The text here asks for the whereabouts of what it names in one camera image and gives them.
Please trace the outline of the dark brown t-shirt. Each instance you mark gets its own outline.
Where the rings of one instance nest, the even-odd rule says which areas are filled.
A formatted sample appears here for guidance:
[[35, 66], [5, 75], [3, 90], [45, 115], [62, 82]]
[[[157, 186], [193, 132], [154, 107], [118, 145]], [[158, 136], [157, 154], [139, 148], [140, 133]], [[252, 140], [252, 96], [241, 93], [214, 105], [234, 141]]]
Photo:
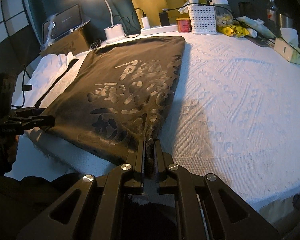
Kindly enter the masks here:
[[105, 46], [85, 57], [74, 81], [44, 111], [47, 133], [115, 165], [157, 138], [171, 108], [185, 50], [181, 36]]

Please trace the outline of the clear snack jar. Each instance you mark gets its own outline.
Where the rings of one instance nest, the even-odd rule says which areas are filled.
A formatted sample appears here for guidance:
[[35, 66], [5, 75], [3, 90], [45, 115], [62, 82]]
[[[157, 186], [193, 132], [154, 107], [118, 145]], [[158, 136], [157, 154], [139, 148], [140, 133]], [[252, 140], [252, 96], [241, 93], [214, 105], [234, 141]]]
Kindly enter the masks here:
[[233, 25], [232, 10], [227, 0], [211, 0], [210, 4], [215, 9], [217, 27]]

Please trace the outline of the steel cup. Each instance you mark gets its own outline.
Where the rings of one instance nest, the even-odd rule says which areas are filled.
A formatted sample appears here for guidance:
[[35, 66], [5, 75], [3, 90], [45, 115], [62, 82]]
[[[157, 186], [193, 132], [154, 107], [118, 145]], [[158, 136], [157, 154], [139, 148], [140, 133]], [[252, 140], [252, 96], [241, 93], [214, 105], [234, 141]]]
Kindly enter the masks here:
[[279, 13], [277, 16], [279, 28], [293, 28], [294, 21], [287, 14]]

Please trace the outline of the black power adapter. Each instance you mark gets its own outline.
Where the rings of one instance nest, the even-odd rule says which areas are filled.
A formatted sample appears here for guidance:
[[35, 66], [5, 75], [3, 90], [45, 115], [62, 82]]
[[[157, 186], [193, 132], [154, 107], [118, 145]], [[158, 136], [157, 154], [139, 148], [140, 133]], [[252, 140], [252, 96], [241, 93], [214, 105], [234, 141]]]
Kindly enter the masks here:
[[170, 25], [170, 20], [169, 20], [169, 17], [168, 17], [168, 10], [167, 9], [163, 9], [162, 12], [159, 13], [159, 20], [160, 20], [160, 25], [162, 27]]

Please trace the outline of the beige tissue box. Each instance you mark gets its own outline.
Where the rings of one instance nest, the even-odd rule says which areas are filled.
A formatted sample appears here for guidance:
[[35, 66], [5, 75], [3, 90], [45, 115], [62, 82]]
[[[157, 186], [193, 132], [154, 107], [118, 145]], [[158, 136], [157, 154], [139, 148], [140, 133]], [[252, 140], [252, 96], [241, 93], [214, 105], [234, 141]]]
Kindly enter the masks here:
[[288, 62], [300, 65], [300, 48], [295, 47], [277, 37], [275, 39], [274, 50]]

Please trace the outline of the plastic water bottle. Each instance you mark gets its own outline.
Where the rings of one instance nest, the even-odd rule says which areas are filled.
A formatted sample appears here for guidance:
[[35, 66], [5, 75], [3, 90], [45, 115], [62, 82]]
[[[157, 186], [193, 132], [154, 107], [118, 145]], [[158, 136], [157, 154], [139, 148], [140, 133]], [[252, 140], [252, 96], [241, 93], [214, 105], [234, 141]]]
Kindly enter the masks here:
[[275, 0], [268, 0], [267, 19], [274, 28], [277, 27], [277, 6]]

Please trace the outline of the white power strip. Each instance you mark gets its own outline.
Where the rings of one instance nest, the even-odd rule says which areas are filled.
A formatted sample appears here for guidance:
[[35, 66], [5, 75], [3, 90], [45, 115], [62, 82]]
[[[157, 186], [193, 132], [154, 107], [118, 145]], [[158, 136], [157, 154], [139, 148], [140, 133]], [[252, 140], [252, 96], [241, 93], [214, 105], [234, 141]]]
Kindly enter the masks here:
[[149, 36], [149, 35], [169, 33], [174, 31], [178, 31], [178, 26], [176, 24], [168, 25], [168, 26], [155, 26], [155, 27], [150, 27], [148, 29], [142, 28], [140, 30], [140, 33], [142, 36]]

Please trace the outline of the cardboard box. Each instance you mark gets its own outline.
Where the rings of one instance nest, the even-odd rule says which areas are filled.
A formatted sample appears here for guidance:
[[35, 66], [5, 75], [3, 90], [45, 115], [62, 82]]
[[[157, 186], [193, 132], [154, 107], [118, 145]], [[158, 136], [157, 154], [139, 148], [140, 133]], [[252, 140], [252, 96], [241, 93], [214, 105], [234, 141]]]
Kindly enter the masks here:
[[40, 56], [44, 57], [50, 54], [67, 55], [69, 52], [73, 55], [77, 55], [81, 52], [88, 51], [89, 49], [90, 44], [87, 41], [84, 30], [83, 28], [79, 28], [48, 46], [46, 50], [41, 51]]

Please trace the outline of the yellow snack bag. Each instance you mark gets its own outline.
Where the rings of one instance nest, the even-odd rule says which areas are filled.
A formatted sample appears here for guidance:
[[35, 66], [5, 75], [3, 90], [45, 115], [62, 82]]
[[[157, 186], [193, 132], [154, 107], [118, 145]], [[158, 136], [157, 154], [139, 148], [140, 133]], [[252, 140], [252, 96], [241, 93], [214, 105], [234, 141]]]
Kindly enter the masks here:
[[239, 25], [217, 26], [217, 31], [230, 37], [245, 37], [249, 35], [249, 30]]

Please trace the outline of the red round tin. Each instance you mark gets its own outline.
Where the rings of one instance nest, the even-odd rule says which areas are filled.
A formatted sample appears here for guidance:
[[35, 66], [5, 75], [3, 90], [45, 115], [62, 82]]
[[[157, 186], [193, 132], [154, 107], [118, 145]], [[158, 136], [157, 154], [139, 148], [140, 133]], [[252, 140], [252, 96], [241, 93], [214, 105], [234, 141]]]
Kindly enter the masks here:
[[179, 33], [190, 33], [192, 31], [191, 20], [189, 17], [176, 18], [176, 21]]

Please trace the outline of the white charger plug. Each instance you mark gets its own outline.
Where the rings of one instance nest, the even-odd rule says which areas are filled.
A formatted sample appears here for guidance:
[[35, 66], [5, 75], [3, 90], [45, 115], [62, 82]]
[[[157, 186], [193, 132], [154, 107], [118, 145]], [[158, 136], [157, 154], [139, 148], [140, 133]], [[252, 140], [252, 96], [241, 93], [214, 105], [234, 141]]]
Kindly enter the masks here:
[[149, 19], [146, 14], [142, 15], [141, 21], [142, 21], [143, 29], [149, 29], [151, 27], [149, 23]]

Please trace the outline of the white shirt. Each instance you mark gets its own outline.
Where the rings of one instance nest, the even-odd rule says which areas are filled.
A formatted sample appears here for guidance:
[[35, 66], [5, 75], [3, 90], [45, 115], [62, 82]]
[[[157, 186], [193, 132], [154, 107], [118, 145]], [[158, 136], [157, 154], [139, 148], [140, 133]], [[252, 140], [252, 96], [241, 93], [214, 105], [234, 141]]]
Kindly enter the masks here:
[[32, 77], [20, 73], [17, 78], [15, 92], [13, 93], [12, 104], [15, 106], [31, 107], [47, 91], [52, 83], [67, 68], [73, 59], [78, 59], [74, 66], [61, 78], [53, 87], [49, 94], [44, 98], [41, 107], [49, 106], [65, 89], [74, 81], [79, 69], [87, 55], [87, 52], [74, 56], [72, 53], [67, 55], [50, 54], [41, 58], [37, 63]]

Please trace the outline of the white perforated basket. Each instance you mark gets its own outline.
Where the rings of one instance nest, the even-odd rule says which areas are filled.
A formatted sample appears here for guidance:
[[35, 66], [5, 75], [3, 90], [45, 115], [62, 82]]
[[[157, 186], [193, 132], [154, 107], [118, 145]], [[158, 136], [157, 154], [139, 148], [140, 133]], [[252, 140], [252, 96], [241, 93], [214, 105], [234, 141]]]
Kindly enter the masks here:
[[187, 7], [193, 34], [217, 34], [215, 9], [208, 5]]

